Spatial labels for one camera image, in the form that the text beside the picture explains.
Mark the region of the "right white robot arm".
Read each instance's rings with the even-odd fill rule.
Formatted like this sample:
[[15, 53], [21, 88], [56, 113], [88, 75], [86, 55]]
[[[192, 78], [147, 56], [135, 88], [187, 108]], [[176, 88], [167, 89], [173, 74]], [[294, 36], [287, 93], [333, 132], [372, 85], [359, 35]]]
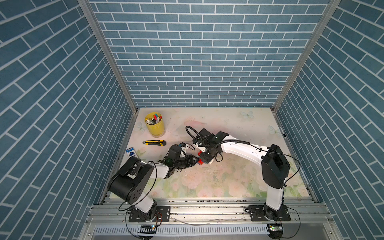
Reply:
[[200, 159], [203, 163], [210, 163], [217, 154], [228, 153], [258, 165], [262, 171], [262, 178], [267, 184], [267, 197], [263, 207], [264, 216], [273, 221], [281, 218], [285, 212], [282, 209], [284, 189], [291, 165], [279, 146], [258, 147], [249, 142], [230, 139], [229, 137], [221, 142], [213, 138], [212, 141], [204, 144], [196, 140], [193, 143], [202, 151]]

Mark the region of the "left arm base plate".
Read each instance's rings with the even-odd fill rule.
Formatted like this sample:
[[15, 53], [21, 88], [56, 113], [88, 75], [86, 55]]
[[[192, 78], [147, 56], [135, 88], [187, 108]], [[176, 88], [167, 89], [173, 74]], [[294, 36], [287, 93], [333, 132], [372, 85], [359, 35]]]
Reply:
[[170, 206], [156, 206], [152, 207], [147, 213], [141, 210], [130, 207], [129, 210], [129, 223], [144, 223], [144, 222], [169, 222], [170, 219]]

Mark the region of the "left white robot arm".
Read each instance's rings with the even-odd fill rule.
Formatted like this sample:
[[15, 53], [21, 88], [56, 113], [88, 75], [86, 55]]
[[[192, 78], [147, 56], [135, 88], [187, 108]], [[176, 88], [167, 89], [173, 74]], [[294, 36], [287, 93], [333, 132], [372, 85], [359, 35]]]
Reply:
[[183, 158], [166, 157], [157, 163], [145, 163], [137, 157], [130, 157], [111, 178], [108, 190], [152, 218], [157, 203], [145, 192], [149, 180], [169, 178], [176, 170], [193, 167], [199, 160], [193, 155], [186, 155]]

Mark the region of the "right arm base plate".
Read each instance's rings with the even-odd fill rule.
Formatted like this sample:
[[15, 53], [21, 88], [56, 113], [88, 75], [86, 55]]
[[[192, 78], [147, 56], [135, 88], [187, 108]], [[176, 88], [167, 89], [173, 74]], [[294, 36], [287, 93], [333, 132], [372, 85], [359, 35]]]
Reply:
[[252, 222], [288, 222], [291, 221], [288, 208], [282, 204], [279, 210], [274, 210], [267, 205], [250, 205], [245, 212], [251, 217]]

